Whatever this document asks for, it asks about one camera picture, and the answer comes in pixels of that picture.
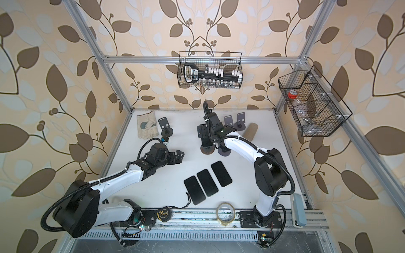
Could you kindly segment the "dark grey back stand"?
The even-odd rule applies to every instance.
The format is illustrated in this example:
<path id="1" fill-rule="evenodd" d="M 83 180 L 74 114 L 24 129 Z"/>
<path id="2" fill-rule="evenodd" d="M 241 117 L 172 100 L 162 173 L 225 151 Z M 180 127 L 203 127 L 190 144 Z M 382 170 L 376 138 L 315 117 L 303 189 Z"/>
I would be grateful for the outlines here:
<path id="1" fill-rule="evenodd" d="M 171 128 L 168 119 L 166 117 L 162 117 L 158 119 L 158 123 L 161 127 L 161 135 L 163 137 L 171 137 L 173 135 L 173 129 Z"/>

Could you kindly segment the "phone with purple case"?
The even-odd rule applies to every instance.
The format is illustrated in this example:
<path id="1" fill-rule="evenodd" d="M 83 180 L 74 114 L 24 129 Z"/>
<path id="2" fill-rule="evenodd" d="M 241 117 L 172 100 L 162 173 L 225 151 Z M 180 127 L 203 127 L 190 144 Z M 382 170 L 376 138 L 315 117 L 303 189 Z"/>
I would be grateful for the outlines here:
<path id="1" fill-rule="evenodd" d="M 191 176 L 184 180 L 184 185 L 189 193 L 193 204 L 196 206 L 206 200 L 206 196 L 198 183 L 195 176 Z"/>

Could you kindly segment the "grey phone stand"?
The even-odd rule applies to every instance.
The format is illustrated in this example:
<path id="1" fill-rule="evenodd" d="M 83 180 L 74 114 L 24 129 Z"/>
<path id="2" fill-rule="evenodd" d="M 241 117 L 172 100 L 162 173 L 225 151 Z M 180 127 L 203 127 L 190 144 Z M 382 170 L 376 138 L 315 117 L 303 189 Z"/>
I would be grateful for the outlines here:
<path id="1" fill-rule="evenodd" d="M 228 126 L 230 128 L 234 128 L 234 121 L 233 121 L 233 117 L 231 115 L 225 116 L 224 122 L 225 122 L 226 126 Z"/>

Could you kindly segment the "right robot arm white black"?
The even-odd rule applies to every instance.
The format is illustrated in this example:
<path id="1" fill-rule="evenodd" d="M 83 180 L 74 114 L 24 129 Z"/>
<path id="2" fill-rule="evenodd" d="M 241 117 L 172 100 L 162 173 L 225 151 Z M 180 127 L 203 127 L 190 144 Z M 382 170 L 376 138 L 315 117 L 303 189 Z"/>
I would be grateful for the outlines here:
<path id="1" fill-rule="evenodd" d="M 261 191 L 254 206 L 254 220 L 259 227 L 267 227 L 282 195 L 295 193 L 295 182 L 277 149 L 265 150 L 239 135 L 232 126 L 223 125 L 217 114 L 203 103 L 205 123 L 197 127 L 204 148 L 224 152 L 235 151 L 254 165 L 255 181 Z"/>

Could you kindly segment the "black phone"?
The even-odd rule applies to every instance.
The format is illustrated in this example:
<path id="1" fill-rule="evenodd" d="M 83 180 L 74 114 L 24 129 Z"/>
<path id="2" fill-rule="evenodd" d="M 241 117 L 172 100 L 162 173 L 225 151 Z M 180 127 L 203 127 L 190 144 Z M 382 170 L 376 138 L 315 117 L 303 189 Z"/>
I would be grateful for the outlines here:
<path id="1" fill-rule="evenodd" d="M 211 164 L 211 168 L 221 187 L 225 187 L 233 182 L 230 174 L 221 161 L 217 161 Z"/>

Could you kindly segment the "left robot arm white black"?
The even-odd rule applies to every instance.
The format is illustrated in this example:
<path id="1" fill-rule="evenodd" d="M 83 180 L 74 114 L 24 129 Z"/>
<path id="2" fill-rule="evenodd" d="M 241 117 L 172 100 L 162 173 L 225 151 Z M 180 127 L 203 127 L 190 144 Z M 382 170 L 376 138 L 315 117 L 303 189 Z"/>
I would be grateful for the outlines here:
<path id="1" fill-rule="evenodd" d="M 93 227 L 114 222 L 137 226 L 144 222 L 141 207 L 130 199 L 109 203 L 108 198 L 120 190 L 142 182 L 159 168 L 182 163 L 181 150 L 169 151 L 158 138 L 149 152 L 129 161 L 125 168 L 98 180 L 76 180 L 65 195 L 51 205 L 41 218 L 40 225 L 49 232 L 66 231 L 71 237 L 85 235 Z"/>

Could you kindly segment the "phone with green case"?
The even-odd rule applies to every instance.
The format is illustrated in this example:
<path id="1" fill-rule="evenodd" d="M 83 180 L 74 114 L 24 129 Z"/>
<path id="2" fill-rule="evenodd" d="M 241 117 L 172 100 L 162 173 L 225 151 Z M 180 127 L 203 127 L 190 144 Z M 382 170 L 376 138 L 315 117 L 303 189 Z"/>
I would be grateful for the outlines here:
<path id="1" fill-rule="evenodd" d="M 197 177 L 200 181 L 201 186 L 203 187 L 206 196 L 211 197 L 214 194 L 218 193 L 217 185 L 207 169 L 198 172 Z"/>

